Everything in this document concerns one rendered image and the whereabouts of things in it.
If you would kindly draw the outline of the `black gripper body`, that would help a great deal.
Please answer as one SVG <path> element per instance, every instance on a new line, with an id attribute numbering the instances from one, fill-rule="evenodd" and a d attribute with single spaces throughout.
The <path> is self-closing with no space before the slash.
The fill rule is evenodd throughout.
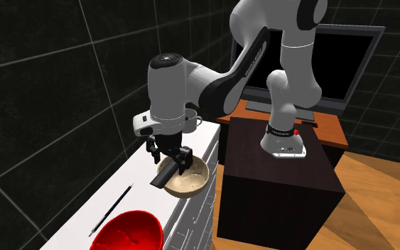
<path id="1" fill-rule="evenodd" d="M 182 133 L 173 135 L 151 135 L 146 139 L 146 150 L 151 153 L 156 151 L 166 156 L 176 156 L 180 153 Z"/>

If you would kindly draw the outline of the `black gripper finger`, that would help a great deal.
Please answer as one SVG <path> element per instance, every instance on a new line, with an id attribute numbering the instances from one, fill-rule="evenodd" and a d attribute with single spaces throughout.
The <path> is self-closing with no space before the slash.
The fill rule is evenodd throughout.
<path id="1" fill-rule="evenodd" d="M 160 151 L 155 145 L 154 136 L 148 136 L 146 138 L 146 151 L 152 155 L 155 164 L 158 164 L 160 162 L 161 160 Z"/>
<path id="2" fill-rule="evenodd" d="M 193 150 L 187 146 L 179 148 L 175 162 L 178 164 L 178 173 L 182 175 L 193 164 Z"/>

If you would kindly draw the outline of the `black cylinder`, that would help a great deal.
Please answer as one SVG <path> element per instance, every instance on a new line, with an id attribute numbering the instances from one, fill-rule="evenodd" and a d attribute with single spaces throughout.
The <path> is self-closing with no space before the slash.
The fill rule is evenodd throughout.
<path id="1" fill-rule="evenodd" d="M 156 188 L 162 189 L 178 169 L 178 164 L 172 160 L 163 165 L 159 165 L 157 176 L 150 182 L 150 184 Z"/>

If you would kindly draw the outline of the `beige bowl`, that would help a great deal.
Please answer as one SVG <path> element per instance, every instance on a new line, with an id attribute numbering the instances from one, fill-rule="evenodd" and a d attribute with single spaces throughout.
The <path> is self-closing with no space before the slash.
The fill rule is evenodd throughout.
<path id="1" fill-rule="evenodd" d="M 210 171 L 202 158 L 193 156 L 193 163 L 182 175 L 172 174 L 163 189 L 174 197 L 189 198 L 198 195 L 208 184 Z"/>

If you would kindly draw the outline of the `white mug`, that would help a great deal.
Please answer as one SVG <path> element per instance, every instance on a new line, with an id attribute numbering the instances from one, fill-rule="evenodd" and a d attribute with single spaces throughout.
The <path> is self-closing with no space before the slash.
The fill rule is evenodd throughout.
<path id="1" fill-rule="evenodd" d="M 190 134 L 194 132 L 199 125 L 203 122 L 201 116 L 194 109 L 185 109 L 185 126 L 183 128 L 184 134 Z"/>

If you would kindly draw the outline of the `white chest of drawers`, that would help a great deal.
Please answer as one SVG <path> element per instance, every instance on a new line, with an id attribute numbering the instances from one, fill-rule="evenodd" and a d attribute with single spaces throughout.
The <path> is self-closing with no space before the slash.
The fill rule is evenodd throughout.
<path id="1" fill-rule="evenodd" d="M 96 237 L 88 237 L 90 231 L 132 183 L 132 189 L 101 227 L 123 212 L 143 210 L 161 223 L 163 250 L 210 250 L 219 138 L 220 125 L 208 121 L 183 135 L 182 144 L 192 148 L 210 169 L 208 184 L 200 194 L 179 199 L 152 186 L 157 167 L 146 147 L 140 146 L 40 250 L 89 250 Z"/>

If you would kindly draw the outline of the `black pencil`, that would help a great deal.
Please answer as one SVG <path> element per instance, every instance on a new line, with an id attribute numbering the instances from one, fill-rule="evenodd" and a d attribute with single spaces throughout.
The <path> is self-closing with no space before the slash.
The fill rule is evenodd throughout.
<path id="1" fill-rule="evenodd" d="M 125 189 L 125 191 L 123 191 L 123 193 L 121 194 L 121 196 L 115 201 L 115 203 L 107 210 L 107 212 L 103 215 L 103 217 L 101 218 L 100 221 L 98 221 L 98 223 L 92 228 L 92 230 L 90 231 L 90 234 L 88 237 L 91 237 L 98 229 L 99 227 L 103 224 L 103 222 L 106 220 L 106 218 L 108 218 L 108 216 L 113 212 L 113 210 L 117 207 L 117 205 L 122 201 L 122 199 L 126 196 L 126 194 L 130 191 L 130 189 L 132 189 L 133 187 L 133 183 L 130 184 L 129 187 L 127 187 L 127 189 Z"/>

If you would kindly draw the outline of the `red bowl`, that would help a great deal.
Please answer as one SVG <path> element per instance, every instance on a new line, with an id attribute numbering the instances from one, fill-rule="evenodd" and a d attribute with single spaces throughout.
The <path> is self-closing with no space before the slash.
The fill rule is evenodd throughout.
<path id="1" fill-rule="evenodd" d="M 150 212 L 132 210 L 107 222 L 90 250 L 162 250 L 163 229 Z"/>

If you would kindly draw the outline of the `dark robot stand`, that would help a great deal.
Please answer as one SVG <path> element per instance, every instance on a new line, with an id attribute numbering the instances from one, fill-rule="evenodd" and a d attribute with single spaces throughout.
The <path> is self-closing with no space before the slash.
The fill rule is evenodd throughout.
<path id="1" fill-rule="evenodd" d="M 306 250 L 345 195 L 314 129 L 296 125 L 305 158 L 261 146 L 267 122 L 229 121 L 217 235 L 278 250 Z"/>

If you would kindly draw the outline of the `brown wooden table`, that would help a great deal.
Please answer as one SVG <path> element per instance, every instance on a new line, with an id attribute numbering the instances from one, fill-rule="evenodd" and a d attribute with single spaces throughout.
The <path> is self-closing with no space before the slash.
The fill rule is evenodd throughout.
<path id="1" fill-rule="evenodd" d="M 216 118 L 216 122 L 228 124 L 231 117 L 245 119 L 269 120 L 270 114 L 246 109 L 247 100 L 241 99 L 236 109 L 229 115 Z M 318 125 L 314 132 L 321 144 L 347 149 L 348 143 L 337 116 L 313 112 L 315 123 Z"/>

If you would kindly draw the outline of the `black television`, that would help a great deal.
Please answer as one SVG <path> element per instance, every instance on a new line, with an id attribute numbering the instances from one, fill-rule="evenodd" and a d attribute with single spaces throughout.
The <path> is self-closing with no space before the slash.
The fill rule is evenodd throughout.
<path id="1" fill-rule="evenodd" d="M 385 31 L 384 26 L 319 24 L 316 27 L 312 67 L 322 88 L 320 101 L 311 108 L 296 107 L 299 119 L 314 121 L 314 113 L 341 115 L 349 103 L 372 53 Z M 271 112 L 271 95 L 266 86 L 268 74 L 280 70 L 280 30 L 270 31 L 270 44 L 241 98 L 247 110 Z"/>

